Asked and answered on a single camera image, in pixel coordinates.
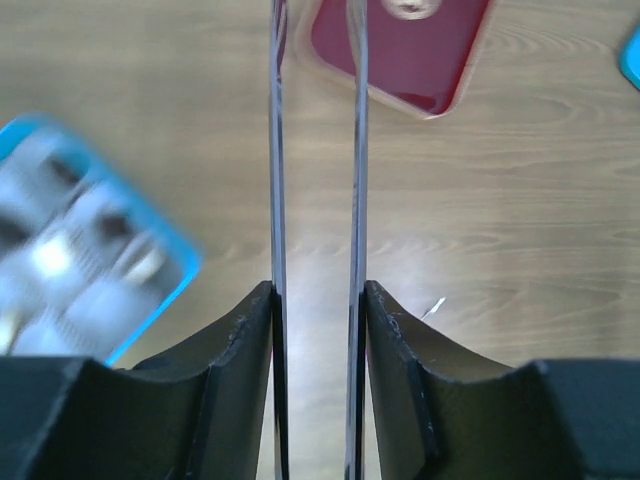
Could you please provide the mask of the metal tongs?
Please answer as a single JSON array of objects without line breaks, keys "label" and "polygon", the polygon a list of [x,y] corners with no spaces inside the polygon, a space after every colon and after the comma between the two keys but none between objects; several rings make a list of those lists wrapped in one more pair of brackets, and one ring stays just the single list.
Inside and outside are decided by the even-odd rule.
[{"label": "metal tongs", "polygon": [[[366,368],[368,72],[367,3],[348,1],[346,20],[355,65],[354,175],[351,224],[347,401],[345,433],[346,479],[364,477],[364,401]],[[269,44],[269,163],[273,327],[274,460],[276,479],[288,479],[288,372],[286,308],[286,224],[282,130],[281,64],[285,52],[288,9],[273,1]]]}]

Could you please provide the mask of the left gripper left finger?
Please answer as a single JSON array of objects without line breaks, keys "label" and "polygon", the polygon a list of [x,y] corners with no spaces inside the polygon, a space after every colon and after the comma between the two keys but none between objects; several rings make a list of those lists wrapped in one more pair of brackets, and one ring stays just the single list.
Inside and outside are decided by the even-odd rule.
[{"label": "left gripper left finger", "polygon": [[1,361],[5,479],[252,479],[271,358],[272,285],[131,369]]}]

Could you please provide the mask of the blue tin lid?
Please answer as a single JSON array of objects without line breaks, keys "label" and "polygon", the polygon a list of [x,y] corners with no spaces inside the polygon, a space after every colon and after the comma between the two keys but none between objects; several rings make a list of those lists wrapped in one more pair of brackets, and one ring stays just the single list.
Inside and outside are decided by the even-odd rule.
[{"label": "blue tin lid", "polygon": [[634,26],[625,38],[619,54],[618,67],[623,77],[636,89],[640,89],[640,27]]}]

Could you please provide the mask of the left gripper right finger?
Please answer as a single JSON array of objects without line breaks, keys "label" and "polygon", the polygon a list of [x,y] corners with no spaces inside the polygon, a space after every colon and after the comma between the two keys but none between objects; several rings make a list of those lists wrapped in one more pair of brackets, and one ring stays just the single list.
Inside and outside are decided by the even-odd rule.
[{"label": "left gripper right finger", "polygon": [[490,360],[366,285],[369,374],[386,479],[635,479],[639,364]]}]

